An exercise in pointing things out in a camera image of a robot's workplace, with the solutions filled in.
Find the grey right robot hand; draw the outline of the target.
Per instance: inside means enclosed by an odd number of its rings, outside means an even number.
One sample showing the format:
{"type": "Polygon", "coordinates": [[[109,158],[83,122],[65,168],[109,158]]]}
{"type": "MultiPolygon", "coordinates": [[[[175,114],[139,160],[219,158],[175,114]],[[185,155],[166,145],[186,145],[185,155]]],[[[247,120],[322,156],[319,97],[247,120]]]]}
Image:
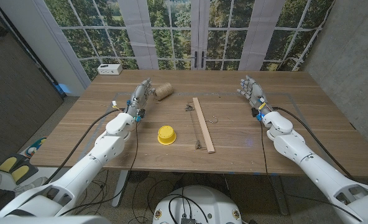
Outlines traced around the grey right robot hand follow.
{"type": "Polygon", "coordinates": [[[237,92],[242,95],[252,106],[253,117],[263,118],[266,114],[273,112],[262,87],[251,77],[241,79],[241,89],[237,92]]]}

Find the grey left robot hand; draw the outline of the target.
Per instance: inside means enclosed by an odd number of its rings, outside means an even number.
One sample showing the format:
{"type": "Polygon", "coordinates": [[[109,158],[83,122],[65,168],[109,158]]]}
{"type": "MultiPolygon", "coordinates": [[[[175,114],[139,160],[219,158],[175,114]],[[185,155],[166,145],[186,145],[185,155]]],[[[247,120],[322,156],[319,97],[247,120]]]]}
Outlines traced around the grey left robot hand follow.
{"type": "Polygon", "coordinates": [[[144,80],[136,87],[130,99],[127,101],[128,104],[125,113],[135,118],[144,118],[147,100],[153,92],[151,79],[144,80]]]}

